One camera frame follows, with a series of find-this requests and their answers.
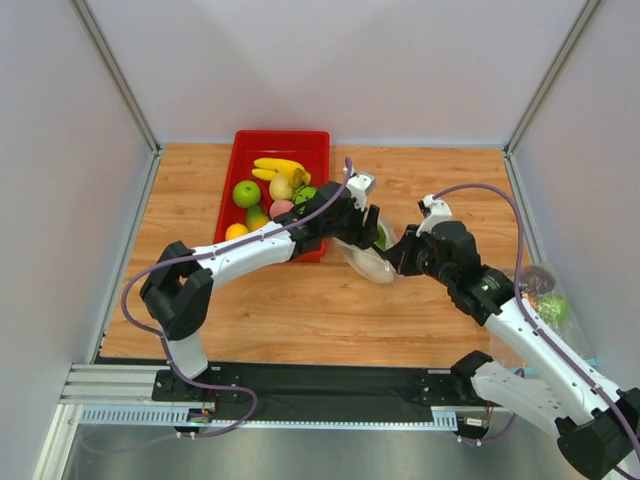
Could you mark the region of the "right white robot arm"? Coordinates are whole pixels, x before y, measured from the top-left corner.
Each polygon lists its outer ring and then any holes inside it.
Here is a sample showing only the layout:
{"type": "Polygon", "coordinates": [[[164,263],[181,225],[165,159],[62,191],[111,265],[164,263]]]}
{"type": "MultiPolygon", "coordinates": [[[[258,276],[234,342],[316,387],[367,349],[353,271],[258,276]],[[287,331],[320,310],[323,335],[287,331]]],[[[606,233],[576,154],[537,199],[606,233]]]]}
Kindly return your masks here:
{"type": "Polygon", "coordinates": [[[530,385],[485,359],[471,374],[474,392],[537,426],[556,440],[582,476],[602,479],[639,449],[639,390],[623,390],[573,351],[514,289],[484,264],[473,235],[458,221],[429,231],[416,225],[385,258],[402,276],[427,275],[453,304],[501,338],[537,372],[530,385]]]}

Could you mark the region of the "yellow pear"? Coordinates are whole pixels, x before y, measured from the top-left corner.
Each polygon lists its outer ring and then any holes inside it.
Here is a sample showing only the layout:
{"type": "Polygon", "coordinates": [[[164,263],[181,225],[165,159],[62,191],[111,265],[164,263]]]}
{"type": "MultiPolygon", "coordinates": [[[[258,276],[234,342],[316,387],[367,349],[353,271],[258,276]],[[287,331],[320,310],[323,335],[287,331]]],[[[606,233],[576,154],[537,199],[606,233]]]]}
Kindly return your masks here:
{"type": "Polygon", "coordinates": [[[285,174],[277,173],[270,181],[269,194],[272,200],[290,200],[293,193],[294,188],[285,174]]]}

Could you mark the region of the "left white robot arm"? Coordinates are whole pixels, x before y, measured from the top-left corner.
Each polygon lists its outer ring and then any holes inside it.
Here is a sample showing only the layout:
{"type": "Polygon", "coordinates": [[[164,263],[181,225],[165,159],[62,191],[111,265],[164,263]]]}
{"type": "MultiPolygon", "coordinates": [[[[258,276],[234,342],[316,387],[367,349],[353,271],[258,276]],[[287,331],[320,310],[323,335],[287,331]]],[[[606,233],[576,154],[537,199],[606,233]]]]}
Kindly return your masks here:
{"type": "Polygon", "coordinates": [[[378,239],[379,208],[367,206],[376,181],[357,174],[346,184],[328,182],[308,201],[235,240],[165,248],[140,296],[161,326],[167,358],[194,380],[208,368],[199,330],[216,289],[260,268],[310,253],[327,238],[368,248],[378,239]]]}

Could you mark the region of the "white radish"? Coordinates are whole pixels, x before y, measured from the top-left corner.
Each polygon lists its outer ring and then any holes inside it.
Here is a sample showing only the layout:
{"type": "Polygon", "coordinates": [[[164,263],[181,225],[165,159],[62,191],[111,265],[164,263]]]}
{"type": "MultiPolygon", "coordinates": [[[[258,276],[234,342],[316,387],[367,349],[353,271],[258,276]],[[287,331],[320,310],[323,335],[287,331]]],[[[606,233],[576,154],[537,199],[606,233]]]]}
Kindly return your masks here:
{"type": "Polygon", "coordinates": [[[374,283],[389,284],[395,279],[395,273],[390,264],[373,249],[354,250],[351,264],[357,273],[374,283]]]}

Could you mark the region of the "polka dot zip bag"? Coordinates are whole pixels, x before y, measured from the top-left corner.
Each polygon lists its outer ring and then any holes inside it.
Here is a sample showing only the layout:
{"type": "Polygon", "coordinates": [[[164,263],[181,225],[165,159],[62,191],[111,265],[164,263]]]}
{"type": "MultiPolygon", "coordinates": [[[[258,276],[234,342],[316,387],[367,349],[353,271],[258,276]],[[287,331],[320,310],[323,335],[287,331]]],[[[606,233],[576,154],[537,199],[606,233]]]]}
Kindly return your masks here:
{"type": "Polygon", "coordinates": [[[379,219],[377,226],[379,237],[367,250],[348,245],[339,239],[335,239],[334,243],[347,263],[359,275],[377,284],[391,284],[396,281],[398,275],[392,265],[377,252],[377,249],[386,251],[391,248],[397,242],[397,236],[386,220],[379,219]]]}

